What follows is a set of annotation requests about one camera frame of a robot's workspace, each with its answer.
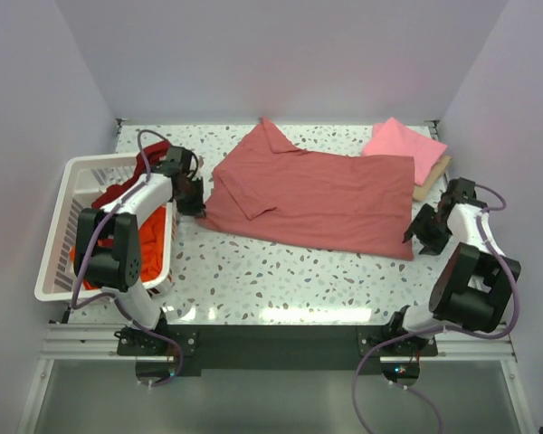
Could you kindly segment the dusty red t-shirt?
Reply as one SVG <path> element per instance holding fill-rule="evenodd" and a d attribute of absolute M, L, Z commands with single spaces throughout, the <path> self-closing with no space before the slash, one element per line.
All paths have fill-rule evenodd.
<path fill-rule="evenodd" d="M 199 224 L 305 248 L 411 260 L 414 161 L 301 149 L 264 118 L 213 170 Z"/>

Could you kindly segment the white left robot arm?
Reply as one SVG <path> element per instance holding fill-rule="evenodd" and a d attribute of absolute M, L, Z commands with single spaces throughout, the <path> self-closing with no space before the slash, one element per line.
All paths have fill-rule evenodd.
<path fill-rule="evenodd" d="M 141 280 L 139 228 L 165 204 L 182 206 L 182 214 L 205 217 L 199 159 L 181 146 L 170 146 L 163 160 L 151 165 L 143 158 L 144 173 L 126 192 L 101 208 L 85 208 L 78 218 L 71 291 L 76 310 L 108 297 L 127 325 L 162 339 L 157 332 L 161 309 Z"/>

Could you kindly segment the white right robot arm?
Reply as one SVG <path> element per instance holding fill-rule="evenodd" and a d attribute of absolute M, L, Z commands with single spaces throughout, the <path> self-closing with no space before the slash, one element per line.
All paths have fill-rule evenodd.
<path fill-rule="evenodd" d="M 383 327 L 385 340 L 423 344 L 446 331 L 495 340 L 514 329 L 521 265 L 499 248 L 489 225 L 490 213 L 506 206 L 494 190 L 460 177 L 448 183 L 435 208 L 421 207 L 404 241 L 418 239 L 420 252 L 433 256 L 442 253 L 449 240 L 457 244 L 433 285 L 428 306 L 395 312 Z"/>

